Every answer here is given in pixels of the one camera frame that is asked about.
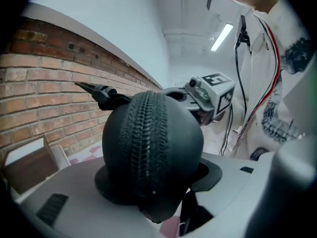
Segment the white shirt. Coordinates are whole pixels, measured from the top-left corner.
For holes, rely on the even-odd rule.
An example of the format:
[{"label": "white shirt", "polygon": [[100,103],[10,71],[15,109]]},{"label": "white shirt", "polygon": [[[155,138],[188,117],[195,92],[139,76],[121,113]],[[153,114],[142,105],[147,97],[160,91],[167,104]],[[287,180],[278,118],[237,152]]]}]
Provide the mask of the white shirt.
[{"label": "white shirt", "polygon": [[[291,7],[283,1],[269,14],[254,12],[246,17],[252,55],[245,53],[241,80],[247,114],[239,84],[232,101],[233,124],[240,128],[231,157],[256,160],[266,151],[275,152],[285,141],[299,136],[283,97],[296,85],[311,60],[313,45]],[[213,130],[225,130],[228,111]]]}]

